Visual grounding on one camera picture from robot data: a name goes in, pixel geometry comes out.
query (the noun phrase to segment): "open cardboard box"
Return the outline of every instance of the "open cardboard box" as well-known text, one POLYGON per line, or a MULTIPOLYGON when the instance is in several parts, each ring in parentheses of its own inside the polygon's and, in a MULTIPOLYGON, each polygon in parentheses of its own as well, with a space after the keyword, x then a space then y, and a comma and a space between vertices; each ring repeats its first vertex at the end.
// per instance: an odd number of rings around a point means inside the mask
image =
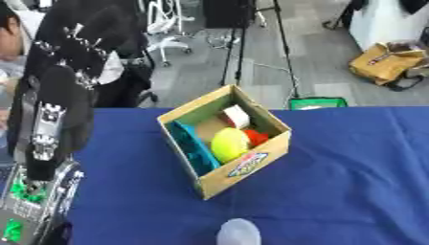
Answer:
POLYGON ((205 200, 282 157, 287 153, 291 136, 291 129, 287 125, 261 105, 249 99, 235 85, 222 87, 182 105, 160 116, 158 122, 167 136, 169 144, 181 159, 183 167, 191 176, 194 186, 205 200), (238 104, 250 116, 252 127, 259 132, 268 133, 270 140, 251 149, 234 161, 203 176, 198 176, 183 150, 171 136, 168 124, 179 121, 194 126, 198 137, 209 145, 210 139, 215 133, 228 126, 218 118, 219 113, 235 104, 238 104))

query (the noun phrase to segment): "box label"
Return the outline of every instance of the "box label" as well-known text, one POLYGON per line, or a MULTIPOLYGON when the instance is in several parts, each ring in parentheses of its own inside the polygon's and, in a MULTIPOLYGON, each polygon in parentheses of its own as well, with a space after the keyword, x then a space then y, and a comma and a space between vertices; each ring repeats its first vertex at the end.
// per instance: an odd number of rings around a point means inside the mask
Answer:
POLYGON ((252 153, 246 155, 242 162, 228 174, 228 177, 243 176, 251 173, 267 156, 268 153, 252 153))

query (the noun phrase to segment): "yellow ball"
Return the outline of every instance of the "yellow ball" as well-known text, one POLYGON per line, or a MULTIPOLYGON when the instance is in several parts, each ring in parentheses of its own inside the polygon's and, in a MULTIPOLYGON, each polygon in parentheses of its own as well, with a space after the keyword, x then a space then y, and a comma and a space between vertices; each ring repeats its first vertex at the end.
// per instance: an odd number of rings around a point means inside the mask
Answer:
POLYGON ((227 127, 212 139, 212 153, 222 164, 227 164, 249 150, 249 138, 239 129, 227 127))

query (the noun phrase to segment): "blue plastic object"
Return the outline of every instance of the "blue plastic object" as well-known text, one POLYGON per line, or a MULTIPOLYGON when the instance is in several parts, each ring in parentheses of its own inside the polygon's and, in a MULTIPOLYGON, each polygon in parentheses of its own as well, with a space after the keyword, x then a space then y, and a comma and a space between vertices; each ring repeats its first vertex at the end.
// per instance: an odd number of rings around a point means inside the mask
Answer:
POLYGON ((168 125, 168 129, 188 157, 198 176, 203 176, 220 167, 219 161, 196 136, 193 126, 174 121, 168 125))

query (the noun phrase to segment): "floor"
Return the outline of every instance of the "floor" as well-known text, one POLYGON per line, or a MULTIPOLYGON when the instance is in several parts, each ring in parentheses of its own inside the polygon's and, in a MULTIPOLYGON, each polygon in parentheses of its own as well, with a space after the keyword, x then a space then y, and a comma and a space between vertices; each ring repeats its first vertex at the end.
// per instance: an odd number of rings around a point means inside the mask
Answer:
MULTIPOLYGON (((282 22, 291 50, 292 66, 299 80, 302 97, 343 97, 350 106, 400 106, 429 104, 429 82, 405 92, 392 92, 377 87, 348 70, 348 62, 360 54, 352 37, 345 30, 328 31, 321 23, 338 14, 347 0, 279 0, 282 22)), ((219 87, 226 50, 213 49, 207 36, 219 36, 227 30, 204 31, 204 18, 199 0, 182 0, 187 15, 194 22, 186 25, 194 38, 183 38, 193 48, 186 55, 179 50, 168 51, 172 66, 160 62, 153 77, 153 91, 159 95, 159 107, 176 107, 219 87)), ((260 0, 269 7, 272 0, 260 0)), ((264 13, 268 27, 253 25, 247 35, 241 87, 254 100, 269 109, 284 109, 292 88, 286 68, 277 19, 273 11, 264 13)), ((159 61, 159 55, 153 54, 159 61)), ((227 83, 234 83, 237 59, 229 69, 227 83)), ((142 107, 153 106, 144 102, 142 107)))

